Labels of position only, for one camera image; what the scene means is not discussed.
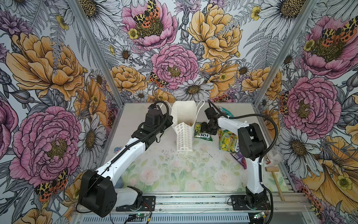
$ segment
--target white paper bag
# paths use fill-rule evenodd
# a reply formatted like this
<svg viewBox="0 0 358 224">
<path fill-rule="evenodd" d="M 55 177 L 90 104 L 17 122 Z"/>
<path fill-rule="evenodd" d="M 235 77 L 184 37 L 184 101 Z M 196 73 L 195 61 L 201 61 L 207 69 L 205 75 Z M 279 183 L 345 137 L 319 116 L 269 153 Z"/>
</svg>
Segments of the white paper bag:
<svg viewBox="0 0 358 224">
<path fill-rule="evenodd" d="M 194 127 L 197 120 L 198 109 L 195 101 L 176 101 L 171 108 L 173 116 L 173 129 L 176 132 L 176 150 L 193 151 Z"/>
</svg>

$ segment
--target wooden mallet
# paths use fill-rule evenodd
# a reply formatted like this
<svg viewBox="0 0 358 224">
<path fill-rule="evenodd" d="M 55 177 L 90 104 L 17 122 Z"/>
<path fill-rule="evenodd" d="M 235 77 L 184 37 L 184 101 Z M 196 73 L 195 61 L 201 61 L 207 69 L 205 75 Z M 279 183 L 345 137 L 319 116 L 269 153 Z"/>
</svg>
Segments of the wooden mallet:
<svg viewBox="0 0 358 224">
<path fill-rule="evenodd" d="M 276 178 L 276 175 L 275 175 L 275 172 L 279 172 L 280 169 L 279 169 L 277 166 L 269 166 L 269 167 L 265 167 L 265 170 L 266 170 L 267 172 L 271 172 L 271 173 L 272 173 L 272 176 L 274 176 L 277 189 L 279 190 L 279 193 L 280 193 L 281 201 L 284 201 L 285 198 L 284 198 L 284 196 L 283 196 L 283 194 L 282 194 L 282 191 L 281 191 L 279 182 L 277 181 L 277 178 Z"/>
</svg>

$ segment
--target metal vent grille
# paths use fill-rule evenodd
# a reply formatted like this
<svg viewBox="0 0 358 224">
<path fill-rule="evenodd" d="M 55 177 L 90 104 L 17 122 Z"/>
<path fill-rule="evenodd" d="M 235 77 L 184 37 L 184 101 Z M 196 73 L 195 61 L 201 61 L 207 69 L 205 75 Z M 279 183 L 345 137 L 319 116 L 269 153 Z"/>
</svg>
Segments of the metal vent grille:
<svg viewBox="0 0 358 224">
<path fill-rule="evenodd" d="M 112 220 L 115 224 L 123 224 L 128 215 L 112 214 Z M 147 218 L 137 219 L 127 223 L 138 224 L 146 223 Z M 153 214 L 150 220 L 151 224 L 164 223 L 248 223 L 247 213 L 205 213 L 205 214 Z M 85 215 L 81 224 L 112 224 L 110 217 L 104 218 L 98 215 Z"/>
</svg>

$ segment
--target white table surface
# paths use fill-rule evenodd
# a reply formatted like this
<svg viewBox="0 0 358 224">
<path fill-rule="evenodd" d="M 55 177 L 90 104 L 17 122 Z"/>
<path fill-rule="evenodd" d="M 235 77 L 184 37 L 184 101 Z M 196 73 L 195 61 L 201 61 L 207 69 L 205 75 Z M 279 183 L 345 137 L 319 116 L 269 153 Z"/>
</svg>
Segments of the white table surface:
<svg viewBox="0 0 358 224">
<path fill-rule="evenodd" d="M 123 147 L 131 138 L 138 125 L 145 120 L 150 103 L 126 104 L 115 136 L 106 156 L 106 161 L 114 155 L 116 147 Z M 216 103 L 229 110 L 234 116 L 252 114 L 251 104 Z M 207 121 L 204 110 L 200 110 L 197 122 Z M 258 123 L 256 117 L 241 119 L 248 123 Z M 124 185 L 134 186 L 143 192 L 242 192 L 247 183 L 247 170 L 230 155 L 218 147 L 218 135 L 213 141 L 199 138 L 193 140 L 193 152 L 177 152 L 176 133 L 168 128 L 159 143 L 154 142 L 123 173 Z M 272 191 L 277 187 L 271 173 L 263 170 L 263 182 Z M 282 191 L 288 191 L 282 174 L 276 172 Z"/>
</svg>

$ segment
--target green candy wrapper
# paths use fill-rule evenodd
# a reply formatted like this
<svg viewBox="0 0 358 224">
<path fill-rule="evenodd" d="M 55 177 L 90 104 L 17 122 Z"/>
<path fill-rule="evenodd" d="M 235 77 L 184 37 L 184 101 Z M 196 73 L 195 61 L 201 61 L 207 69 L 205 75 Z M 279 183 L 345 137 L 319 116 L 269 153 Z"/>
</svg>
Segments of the green candy wrapper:
<svg viewBox="0 0 358 224">
<path fill-rule="evenodd" d="M 202 124 L 201 122 L 196 122 L 195 123 L 194 137 L 201 138 L 201 139 L 204 139 L 204 140 L 207 140 L 207 141 L 213 141 L 213 139 L 211 138 L 210 134 L 200 132 L 201 124 Z"/>
</svg>

